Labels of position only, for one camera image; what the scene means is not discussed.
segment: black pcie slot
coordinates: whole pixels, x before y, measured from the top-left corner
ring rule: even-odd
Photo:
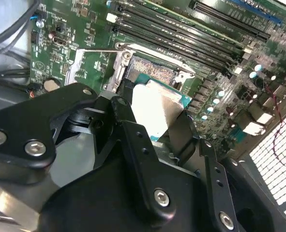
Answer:
[[[123,5],[122,3],[120,3],[121,7],[118,7],[118,10],[120,12],[123,11],[130,12],[140,17],[147,18],[148,20],[154,23],[160,24],[178,33],[191,37],[204,44],[213,46],[214,48],[219,49],[222,52],[227,52],[227,54],[230,54],[230,52],[240,54],[242,52],[242,48],[236,47],[235,44],[231,44],[216,37],[213,37],[206,32],[203,32],[194,27],[181,23],[178,20],[160,14],[157,11],[154,11],[138,3],[131,2],[131,4],[133,5],[133,7],[129,5]]]
[[[204,44],[188,36],[182,35],[160,24],[151,22],[148,19],[141,18],[140,16],[135,15],[133,13],[127,12],[126,14],[123,15],[124,15],[123,20],[127,23],[132,23],[138,27],[149,27],[149,29],[152,30],[152,32],[155,34],[163,36],[172,41],[177,41],[180,44],[183,44],[197,52],[213,57],[214,59],[217,59],[220,62],[232,62],[232,58],[230,57],[230,55],[212,46]]]
[[[203,66],[207,66],[207,67],[209,67],[211,69],[214,69],[216,71],[221,72],[221,71],[224,70],[224,68],[219,67],[219,66],[217,66],[217,65],[215,65],[215,64],[213,64],[211,62],[208,62],[208,61],[202,60],[200,58],[194,57],[194,56],[192,56],[190,54],[187,54],[187,53],[185,53],[183,51],[180,51],[180,50],[178,50],[178,49],[176,49],[176,48],[174,48],[174,47],[172,47],[170,45],[167,45],[167,44],[164,44],[164,43],[160,43],[156,39],[153,39],[153,38],[151,38],[149,36],[145,36],[141,32],[139,33],[139,32],[136,32],[136,31],[131,31],[129,28],[124,28],[124,27],[120,27],[119,29],[117,29],[117,31],[119,33],[122,33],[122,34],[125,34],[125,35],[129,35],[131,37],[138,38],[138,39],[144,40],[146,42],[149,42],[150,44],[155,45],[155,46],[157,46],[157,47],[159,47],[159,48],[161,48],[163,50],[172,51],[173,53],[175,53],[175,54],[177,54],[179,56],[188,58],[188,59],[190,59],[190,60],[192,60],[192,61],[194,61],[194,62],[196,62],[198,64],[201,64]]]
[[[244,31],[244,33],[247,33],[248,35],[257,38],[258,40],[261,40],[263,42],[266,42],[271,36],[263,31],[260,31],[252,26],[249,26],[243,22],[240,22],[236,20],[235,18],[232,18],[216,9],[213,9],[201,2],[192,1],[190,7],[199,13],[202,13],[204,15],[209,15],[210,17],[215,18],[216,20],[220,20],[226,23],[229,23],[235,27],[237,27],[239,30]]]
[[[133,26],[136,26],[136,27],[144,30],[144,24],[140,24],[140,23],[135,22],[133,20],[130,22],[127,20],[124,20],[124,22],[132,28],[133,28]],[[211,54],[211,53],[209,53],[203,49],[200,49],[198,47],[194,47],[193,45],[188,44],[182,40],[179,40],[176,38],[172,39],[172,37],[169,37],[169,36],[165,35],[164,33],[159,33],[158,31],[154,30],[153,28],[149,28],[148,32],[156,35],[155,39],[162,41],[163,43],[170,44],[170,45],[172,45],[178,49],[181,49],[183,51],[187,51],[188,53],[196,55],[197,57],[199,57],[201,59],[205,59],[205,60],[208,60],[210,62],[216,63],[217,65],[221,65],[221,66],[225,67],[226,62],[228,62],[229,64],[232,63],[229,60],[221,59],[221,57],[217,57],[216,55]]]

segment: black plastic bracket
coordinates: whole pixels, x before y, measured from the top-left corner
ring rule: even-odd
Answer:
[[[56,157],[55,142],[66,118],[92,107],[96,99],[92,89],[77,83],[0,110],[0,131],[6,135],[0,145],[0,179],[22,184],[42,180]],[[43,143],[44,154],[27,154],[30,141]]]
[[[144,126],[136,123],[131,106],[125,99],[113,97],[111,109],[115,122],[113,133],[97,156],[96,167],[100,167],[109,158],[108,154],[119,143],[127,164],[136,211],[152,227],[161,227],[174,217],[176,205],[172,194],[162,187],[161,177],[156,174],[160,162],[147,131]],[[155,200],[154,192],[158,189],[169,196],[168,206],[163,207]]]

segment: ram slot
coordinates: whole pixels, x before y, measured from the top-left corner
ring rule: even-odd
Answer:
[[[153,33],[163,36],[167,39],[177,41],[180,44],[183,44],[197,52],[203,53],[207,56],[213,57],[221,62],[232,62],[232,58],[225,52],[222,52],[212,46],[199,42],[195,39],[192,39],[188,36],[182,35],[174,30],[171,30],[163,25],[153,23],[149,19],[142,18],[133,13],[123,13],[124,21],[132,23],[138,27],[148,27]]]
[[[144,42],[148,42],[153,46],[156,46],[155,49],[162,49],[162,50],[166,50],[166,51],[170,51],[172,53],[175,53],[181,57],[187,58],[188,60],[194,62],[194,63],[198,63],[201,64],[202,66],[207,66],[215,71],[221,72],[223,71],[225,68],[222,66],[218,66],[212,62],[203,60],[201,58],[195,57],[192,54],[187,53],[186,51],[182,51],[180,49],[177,49],[176,47],[173,47],[171,44],[166,44],[164,42],[160,42],[159,40],[155,39],[156,35],[154,37],[152,37],[150,34],[148,34],[147,31],[142,31],[142,30],[138,30],[135,31],[133,30],[133,28],[130,28],[129,25],[120,25],[120,28],[118,28],[118,33],[124,34],[126,36],[130,36],[133,38],[137,38],[140,39]]]
[[[204,31],[184,24],[138,3],[131,2],[131,4],[125,4],[124,2],[119,2],[119,4],[121,7],[118,7],[118,10],[121,12],[130,12],[141,17],[147,16],[148,19],[154,23],[165,26],[171,30],[178,31],[180,34],[196,39],[204,44],[211,45],[221,51],[230,51],[236,54],[242,53],[242,48],[236,44],[228,43],[224,40],[213,37]]]
[[[199,13],[209,15],[210,17],[213,17],[216,20],[222,21],[224,23],[229,23],[233,25],[236,28],[236,30],[240,30],[242,31],[242,33],[248,34],[252,36],[253,38],[257,38],[258,40],[261,40],[263,42],[266,42],[270,38],[269,34],[262,32],[252,26],[249,26],[239,20],[236,20],[235,18],[227,16],[226,14],[216,9],[213,9],[203,3],[200,3],[198,1],[192,1],[189,7],[192,10],[197,11]]]
[[[265,13],[247,4],[245,0],[200,0],[200,2],[261,31],[267,31],[275,24],[282,25],[282,21],[273,16],[272,12]]]

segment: blue pcie slot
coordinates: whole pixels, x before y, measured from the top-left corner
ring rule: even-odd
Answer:
[[[263,11],[261,11],[261,10],[255,8],[255,7],[253,7],[253,6],[251,6],[251,5],[248,5],[247,3],[245,3],[245,2],[243,2],[243,1],[241,1],[241,0],[229,0],[229,1],[234,2],[235,4],[237,4],[237,5],[239,5],[239,6],[243,7],[243,8],[245,8],[245,9],[248,10],[248,11],[251,11],[251,12],[257,14],[258,16],[260,16],[260,17],[262,17],[262,18],[265,18],[265,19],[267,19],[267,20],[270,20],[270,21],[272,21],[272,22],[275,23],[275,24],[279,24],[279,25],[282,25],[282,24],[283,24],[282,20],[280,20],[279,18],[276,18],[276,17],[274,17],[274,16],[272,16],[272,15],[266,14],[266,13],[264,13]]]

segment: wire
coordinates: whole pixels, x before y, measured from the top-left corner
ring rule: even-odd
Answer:
[[[0,34],[0,44],[10,38],[19,28],[30,20],[33,16],[34,12],[37,10],[38,6],[40,5],[40,0],[34,0],[34,3],[31,5],[29,9],[16,21],[13,25],[11,25],[8,29],[3,31]]]
[[[277,114],[278,114],[279,121],[280,121],[280,127],[279,127],[279,129],[276,131],[276,133],[275,133],[275,135],[274,135],[273,148],[272,148],[272,150],[273,150],[273,153],[274,153],[276,159],[277,159],[284,167],[286,167],[286,164],[284,164],[284,163],[282,162],[282,160],[279,158],[279,155],[276,153],[276,147],[275,147],[276,140],[277,140],[278,136],[281,135],[280,131],[281,131],[281,129],[284,127],[284,121],[283,121],[281,112],[280,112],[279,107],[278,107],[276,95],[273,94],[273,92],[272,92],[268,87],[266,87],[266,90],[273,96],[273,100],[274,100],[274,103],[275,103],[275,109],[276,109],[276,112],[277,112]]]
[[[11,41],[9,43],[9,45],[7,45],[6,47],[0,49],[0,54],[7,53],[9,50],[12,49],[15,46],[15,44],[17,43],[17,41],[21,38],[21,36],[26,32],[29,25],[30,25],[30,21],[26,22],[25,25],[23,26],[23,28],[17,34],[17,36],[13,39],[13,41]]]
[[[7,75],[13,75],[13,74],[26,74],[26,73],[30,73],[29,69],[10,69],[10,70],[4,70],[4,71],[0,71],[0,77],[5,77]]]

